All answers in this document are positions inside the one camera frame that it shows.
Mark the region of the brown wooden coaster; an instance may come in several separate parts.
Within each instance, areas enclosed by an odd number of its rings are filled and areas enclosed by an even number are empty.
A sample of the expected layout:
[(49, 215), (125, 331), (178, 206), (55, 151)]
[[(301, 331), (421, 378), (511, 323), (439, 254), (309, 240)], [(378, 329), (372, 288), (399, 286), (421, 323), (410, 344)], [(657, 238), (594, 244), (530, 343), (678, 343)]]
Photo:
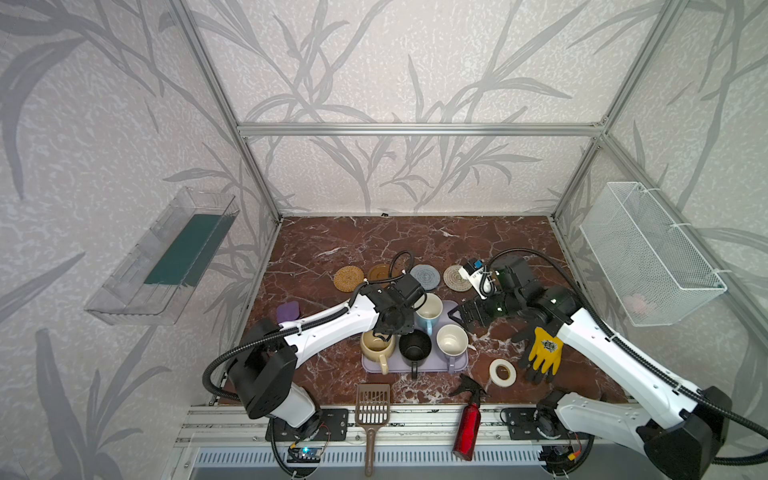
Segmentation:
[(394, 271), (390, 268), (389, 264), (377, 264), (374, 265), (366, 276), (370, 283), (384, 282), (387, 283), (393, 277)]

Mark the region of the white and blue mug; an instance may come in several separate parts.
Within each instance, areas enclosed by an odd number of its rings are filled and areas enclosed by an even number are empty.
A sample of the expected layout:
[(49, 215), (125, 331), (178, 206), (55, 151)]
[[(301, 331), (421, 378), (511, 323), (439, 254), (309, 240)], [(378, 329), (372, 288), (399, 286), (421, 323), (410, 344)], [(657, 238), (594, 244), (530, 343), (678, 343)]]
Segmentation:
[(432, 336), (436, 331), (436, 325), (443, 313), (442, 300), (433, 293), (424, 295), (424, 299), (418, 304), (415, 311), (416, 324), (427, 335)]

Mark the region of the white rainbow rope coaster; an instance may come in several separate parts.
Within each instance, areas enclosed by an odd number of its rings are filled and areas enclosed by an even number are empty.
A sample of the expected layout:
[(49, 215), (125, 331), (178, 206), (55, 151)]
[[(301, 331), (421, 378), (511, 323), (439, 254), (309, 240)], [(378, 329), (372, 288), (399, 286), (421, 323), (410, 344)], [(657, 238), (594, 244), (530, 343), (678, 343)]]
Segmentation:
[(443, 281), (452, 291), (467, 292), (473, 289), (471, 282), (461, 275), (462, 271), (461, 265), (451, 265), (444, 270)]

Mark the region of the grey-blue felt coaster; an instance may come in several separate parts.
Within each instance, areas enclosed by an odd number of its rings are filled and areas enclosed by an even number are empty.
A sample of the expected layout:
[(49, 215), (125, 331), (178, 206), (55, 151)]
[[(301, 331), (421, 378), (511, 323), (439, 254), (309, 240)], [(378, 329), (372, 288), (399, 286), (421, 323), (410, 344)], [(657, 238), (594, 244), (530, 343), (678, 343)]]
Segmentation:
[(426, 292), (435, 291), (441, 282), (440, 272), (428, 264), (415, 265), (410, 270), (410, 275), (420, 283)]

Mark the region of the woven rattan coaster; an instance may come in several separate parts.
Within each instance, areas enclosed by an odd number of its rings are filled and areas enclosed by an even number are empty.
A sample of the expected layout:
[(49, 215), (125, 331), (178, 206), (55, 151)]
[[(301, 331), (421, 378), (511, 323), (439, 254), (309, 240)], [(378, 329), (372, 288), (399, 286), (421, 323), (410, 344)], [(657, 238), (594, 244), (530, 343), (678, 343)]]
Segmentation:
[(365, 279), (363, 270), (357, 266), (347, 265), (337, 270), (333, 276), (335, 288), (344, 293), (351, 293)]

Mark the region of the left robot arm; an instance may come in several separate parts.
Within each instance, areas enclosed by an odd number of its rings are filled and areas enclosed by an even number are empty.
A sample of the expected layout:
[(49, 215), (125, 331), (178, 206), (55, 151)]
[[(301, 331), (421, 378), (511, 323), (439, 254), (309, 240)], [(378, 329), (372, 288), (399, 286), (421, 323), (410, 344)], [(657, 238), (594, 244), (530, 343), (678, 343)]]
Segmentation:
[(311, 357), (356, 335), (385, 339), (410, 333), (427, 292), (409, 273), (386, 282), (364, 282), (349, 300), (309, 317), (266, 322), (252, 336), (212, 360), (203, 388), (221, 399), (238, 400), (251, 419), (276, 418), (292, 428), (315, 422), (320, 407), (294, 382), (295, 371)]

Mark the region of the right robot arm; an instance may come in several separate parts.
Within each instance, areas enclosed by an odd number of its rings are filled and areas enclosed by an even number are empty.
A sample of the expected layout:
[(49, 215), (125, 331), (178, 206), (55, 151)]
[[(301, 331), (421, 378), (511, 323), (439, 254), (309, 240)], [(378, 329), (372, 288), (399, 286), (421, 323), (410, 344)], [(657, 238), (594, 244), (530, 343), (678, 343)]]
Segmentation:
[(740, 457), (718, 454), (731, 423), (761, 437), (767, 435), (765, 427), (732, 412), (730, 397), (720, 389), (701, 389), (636, 349), (594, 312), (563, 268), (540, 253), (539, 258), (567, 283), (543, 286), (524, 259), (526, 252), (512, 248), (487, 263), (470, 259), (461, 265), (460, 277), (478, 297), (456, 311), (464, 324), (514, 315), (524, 319), (527, 327), (513, 340), (526, 344), (520, 367), (530, 380), (553, 378), (564, 347), (570, 347), (634, 400), (617, 405), (576, 393), (553, 394), (543, 406), (566, 429), (634, 449), (670, 479), (700, 479), (712, 465), (766, 463), (766, 452)]

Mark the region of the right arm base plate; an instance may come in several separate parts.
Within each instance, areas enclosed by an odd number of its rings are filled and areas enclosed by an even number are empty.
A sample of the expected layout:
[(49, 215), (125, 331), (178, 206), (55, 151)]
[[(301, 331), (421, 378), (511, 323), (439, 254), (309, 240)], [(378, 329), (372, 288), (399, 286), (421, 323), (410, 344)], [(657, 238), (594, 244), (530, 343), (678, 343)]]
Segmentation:
[(567, 430), (549, 409), (509, 407), (500, 412), (511, 440), (588, 440), (590, 434)]

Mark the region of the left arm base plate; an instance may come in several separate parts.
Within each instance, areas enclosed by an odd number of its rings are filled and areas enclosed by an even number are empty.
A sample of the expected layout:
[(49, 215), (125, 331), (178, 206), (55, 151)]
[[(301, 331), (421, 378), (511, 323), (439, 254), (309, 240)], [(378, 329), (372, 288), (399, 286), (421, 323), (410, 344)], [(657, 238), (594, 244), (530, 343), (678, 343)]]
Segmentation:
[(350, 425), (347, 408), (321, 408), (299, 427), (292, 427), (285, 420), (271, 418), (266, 432), (267, 441), (342, 442), (347, 438)]

